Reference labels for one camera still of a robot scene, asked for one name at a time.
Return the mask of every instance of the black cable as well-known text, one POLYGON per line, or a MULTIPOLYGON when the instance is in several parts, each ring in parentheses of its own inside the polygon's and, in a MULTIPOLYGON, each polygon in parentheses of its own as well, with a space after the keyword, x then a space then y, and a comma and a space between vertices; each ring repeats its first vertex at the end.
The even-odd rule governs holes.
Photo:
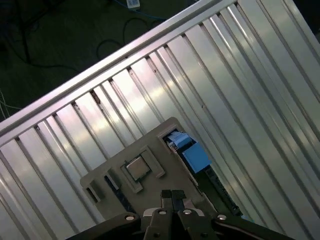
POLYGON ((134 20, 138 20, 138 21, 141 21, 145 24, 146 28, 149 29, 149 25, 147 23, 147 21, 141 19, 141 18, 138 18, 138 17, 132 17, 130 18, 129 20, 127 20, 124 25, 123 25, 123 28, 122 28, 122 42, 123 42, 123 45, 126 45, 126 29, 127 29, 127 26, 128 24, 131 22, 131 21, 134 21, 134 20))
POLYGON ((43 68, 43 69, 51 69, 51 68, 65 68, 65 69, 70 69, 73 70, 76 73, 79 73, 79 71, 77 69, 75 69, 72 66, 67 66, 67 65, 62 65, 62 64, 55 64, 55 65, 41 65, 41 64, 36 64, 36 63, 29 63, 27 62, 25 59, 23 59, 18 52, 16 51, 16 49, 14 48, 14 46, 11 44, 10 40, 7 38, 7 36, 4 35, 4 38, 8 44, 8 46, 11 48, 11 50, 14 52, 14 54, 25 64, 28 64, 30 66, 36 67, 36 68, 43 68))
POLYGON ((105 44, 105 43, 115 44, 115 45, 119 46, 119 49, 123 47, 123 45, 122 45, 120 42, 118 42, 118 41, 116 41, 116 40, 113 40, 113 39, 105 39, 105 40, 101 41, 101 42, 98 44, 98 46, 96 47, 96 49, 95 49, 95 55, 96 55, 96 58, 97 58, 99 61, 102 60, 102 58, 100 58, 100 56, 99 56, 99 49, 100 49, 100 47, 101 47, 103 44, 105 44))
POLYGON ((99 61, 102 60, 102 58, 100 57, 100 54, 99 54, 99 50, 100 50, 100 47, 101 47, 103 44, 105 44, 105 43, 114 44, 114 45, 117 45, 117 46, 119 47, 119 49, 122 48, 123 46, 125 46, 125 45, 127 44, 127 42, 126 42, 126 29, 127 29, 128 24, 129 24, 131 21, 141 21, 141 22, 143 22, 143 23, 145 24, 145 26, 149 29, 147 21, 145 21, 145 20, 143 20, 143 19, 141 19, 141 18, 132 17, 132 18, 128 19, 128 20, 124 23, 123 28, 122 28, 122 42, 123 42, 123 44, 121 44, 120 42, 118 42, 118 41, 116 41, 116 40, 114 40, 114 39, 110 39, 110 38, 105 39, 105 40, 102 40, 102 41, 98 44, 98 46, 97 46, 96 49, 95 49, 95 55, 96 55, 96 58, 97 58, 99 61))

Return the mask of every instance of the dark floor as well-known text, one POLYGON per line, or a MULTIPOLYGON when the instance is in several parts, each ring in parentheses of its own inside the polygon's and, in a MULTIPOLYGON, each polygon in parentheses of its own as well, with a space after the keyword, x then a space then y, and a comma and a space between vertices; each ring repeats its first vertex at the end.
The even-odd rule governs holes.
MULTIPOLYGON (((140 11, 167 19, 185 9, 188 2, 190 0, 140 0, 140 11)), ((25 19, 44 7, 41 0, 28 0, 21 5, 25 19)), ((63 67, 39 68, 25 64, 10 47, 12 45, 20 57, 25 59, 18 28, 15 24, 8 25, 5 29, 7 37, 4 38, 4 31, 0 36, 0 43, 5 43, 5 47, 0 49, 0 89, 6 103, 23 108, 60 86, 77 72, 95 64, 98 61, 98 44, 104 39, 122 43, 123 27, 130 18, 143 19, 148 26, 141 20, 132 20, 125 31, 126 44, 160 23, 158 21, 151 24, 155 19, 131 12, 112 0, 65 0, 27 31, 27 42, 34 64, 66 65, 76 71, 63 67)), ((104 58, 118 48, 116 44, 105 43, 99 49, 99 55, 104 58)), ((12 115, 17 110, 8 108, 8 111, 12 115)))

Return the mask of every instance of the bolt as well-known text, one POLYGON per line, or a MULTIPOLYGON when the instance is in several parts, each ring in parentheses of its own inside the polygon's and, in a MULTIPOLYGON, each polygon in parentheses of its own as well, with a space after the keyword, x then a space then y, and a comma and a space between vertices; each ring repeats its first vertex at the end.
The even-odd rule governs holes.
POLYGON ((192 213, 192 211, 191 211, 191 210, 189 210, 189 209, 186 209, 186 210, 184 210, 184 211, 183 211, 183 213, 184 213, 184 214, 186 214, 186 215, 189 215, 189 214, 191 214, 191 213, 192 213))
POLYGON ((135 219, 135 217, 134 216, 126 216, 125 219, 128 221, 132 221, 133 219, 135 219))
POLYGON ((218 215, 218 219, 219 219, 219 220, 226 220, 226 219, 227 219, 227 216, 220 214, 220 215, 218 215))

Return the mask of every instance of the shiny metal surface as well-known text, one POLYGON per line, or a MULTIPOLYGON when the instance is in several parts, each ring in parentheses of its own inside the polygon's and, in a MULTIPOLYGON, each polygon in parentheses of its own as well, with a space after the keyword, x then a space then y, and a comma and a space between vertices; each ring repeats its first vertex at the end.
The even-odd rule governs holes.
POLYGON ((80 178, 170 117, 249 219, 320 238, 320 45, 292 0, 234 2, 199 1, 0 123, 1 239, 102 222, 80 178))

